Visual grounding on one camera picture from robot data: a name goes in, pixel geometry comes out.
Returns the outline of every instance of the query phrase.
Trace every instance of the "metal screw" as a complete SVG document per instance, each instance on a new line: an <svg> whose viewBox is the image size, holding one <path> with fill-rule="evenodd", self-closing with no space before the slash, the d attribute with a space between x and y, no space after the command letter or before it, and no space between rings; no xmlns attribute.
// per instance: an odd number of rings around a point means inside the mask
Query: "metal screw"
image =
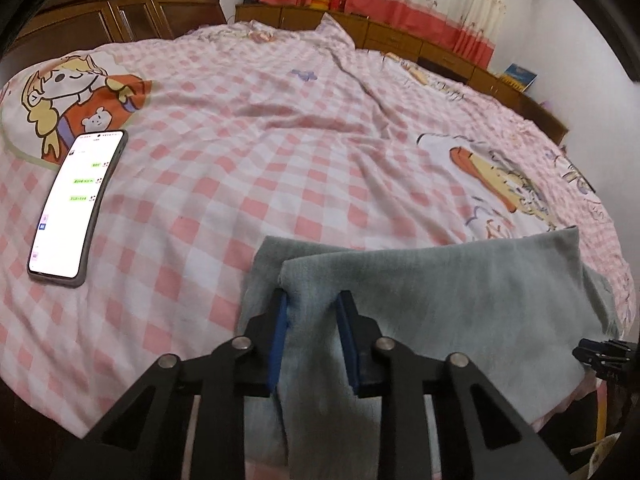
<svg viewBox="0 0 640 480"><path fill-rule="evenodd" d="M458 368L464 368L469 364L469 358L462 352L451 354L449 356L449 361L451 361L452 365L457 366Z"/></svg>
<svg viewBox="0 0 640 480"><path fill-rule="evenodd" d="M173 368L178 362L178 358L173 354L164 354L158 359L158 366L161 368Z"/></svg>
<svg viewBox="0 0 640 480"><path fill-rule="evenodd" d="M396 342L390 337L379 337L376 339L376 348L378 350L392 350L396 346Z"/></svg>
<svg viewBox="0 0 640 480"><path fill-rule="evenodd" d="M251 340L248 337L241 335L240 337L233 339L231 346L236 350L247 350L251 347Z"/></svg>

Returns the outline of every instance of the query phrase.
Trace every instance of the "gray cloth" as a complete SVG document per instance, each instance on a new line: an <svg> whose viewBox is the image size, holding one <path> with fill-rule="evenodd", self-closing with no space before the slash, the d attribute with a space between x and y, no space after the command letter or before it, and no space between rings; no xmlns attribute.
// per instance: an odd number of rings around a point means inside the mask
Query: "gray cloth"
<svg viewBox="0 0 640 480"><path fill-rule="evenodd" d="M607 280L580 260L578 229L423 250L347 251L267 238L242 298L238 333L273 289L290 296L278 396L248 399L246 455L291 478L376 477L379 399L348 387L331 302L353 293L383 335L417 354L461 351L532 422L566 398L584 368L582 337L617 337Z"/></svg>

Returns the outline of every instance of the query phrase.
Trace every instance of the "cabinet door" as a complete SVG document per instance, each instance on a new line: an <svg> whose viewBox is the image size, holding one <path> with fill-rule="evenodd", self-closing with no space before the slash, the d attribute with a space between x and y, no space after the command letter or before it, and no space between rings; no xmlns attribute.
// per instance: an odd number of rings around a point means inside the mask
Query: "cabinet door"
<svg viewBox="0 0 640 480"><path fill-rule="evenodd" d="M282 7L266 5L238 5L236 6L236 22L256 22L264 23L271 27L280 26L280 12Z"/></svg>
<svg viewBox="0 0 640 480"><path fill-rule="evenodd" d="M418 61L417 54L412 54L411 52L407 52L406 50L403 50L398 46L380 43L379 41L371 40L370 38L367 38L365 40L364 48L368 50L379 50L383 54L386 54L387 52L392 52L393 54L396 54L396 56L400 56L403 59L408 59L409 61L414 61L414 62Z"/></svg>
<svg viewBox="0 0 640 480"><path fill-rule="evenodd" d="M283 7L280 15L280 28L286 30L313 30L320 25L323 15L324 10Z"/></svg>
<svg viewBox="0 0 640 480"><path fill-rule="evenodd" d="M481 68L475 68L468 84L474 90L495 97L507 108L520 111L520 93Z"/></svg>
<svg viewBox="0 0 640 480"><path fill-rule="evenodd" d="M418 59L420 48L422 46L422 40L407 34L395 30L394 28L381 25L380 23L369 23L369 30L367 30L367 40L373 40L377 43L388 45L390 52L396 52L391 48L399 49L403 52L408 52L412 55L414 61Z"/></svg>
<svg viewBox="0 0 640 480"><path fill-rule="evenodd" d="M92 2L43 12L32 18L0 62L0 86L35 63L74 50L122 42L107 3Z"/></svg>
<svg viewBox="0 0 640 480"><path fill-rule="evenodd" d="M451 70L453 73L462 76L465 80L468 80L474 72L472 63L428 41L422 42L420 57L424 57L437 65Z"/></svg>
<svg viewBox="0 0 640 480"><path fill-rule="evenodd" d="M343 12L330 12L332 18L351 36L356 48L363 48L369 20Z"/></svg>
<svg viewBox="0 0 640 480"><path fill-rule="evenodd" d="M222 25L225 15L217 0L151 0L167 39L174 40L203 25Z"/></svg>
<svg viewBox="0 0 640 480"><path fill-rule="evenodd" d="M525 119L536 123L536 126L556 144L560 144L568 131L564 124L526 95L520 96L520 114Z"/></svg>
<svg viewBox="0 0 640 480"><path fill-rule="evenodd" d="M109 5L126 41L166 37L151 0L109 0Z"/></svg>

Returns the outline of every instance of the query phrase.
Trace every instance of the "smartphone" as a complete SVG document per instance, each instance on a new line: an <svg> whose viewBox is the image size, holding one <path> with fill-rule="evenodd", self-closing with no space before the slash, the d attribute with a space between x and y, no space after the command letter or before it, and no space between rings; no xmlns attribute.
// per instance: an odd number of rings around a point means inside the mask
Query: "smartphone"
<svg viewBox="0 0 640 480"><path fill-rule="evenodd" d="M38 220L27 272L80 286L104 189L127 143L124 130L82 134L66 154Z"/></svg>

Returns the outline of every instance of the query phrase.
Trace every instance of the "bed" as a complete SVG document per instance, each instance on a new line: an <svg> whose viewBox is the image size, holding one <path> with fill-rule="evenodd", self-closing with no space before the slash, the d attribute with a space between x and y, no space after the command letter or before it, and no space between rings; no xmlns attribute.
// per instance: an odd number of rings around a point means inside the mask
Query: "bed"
<svg viewBox="0 0 640 480"><path fill-rule="evenodd" d="M329 16L290 32L224 25L218 0L56 1L0 64L0 376L15 405L81 436L159 354L210 352L233 334L266 235L375 250L577 225L583 260L631 326L634 287L606 210L559 148L495 99L356 50ZM88 16L102 36L74 43ZM69 27L65 40L29 47L55 27ZM123 127L87 282L30 282L34 225L72 139ZM51 457L60 442L43 444Z"/></svg>

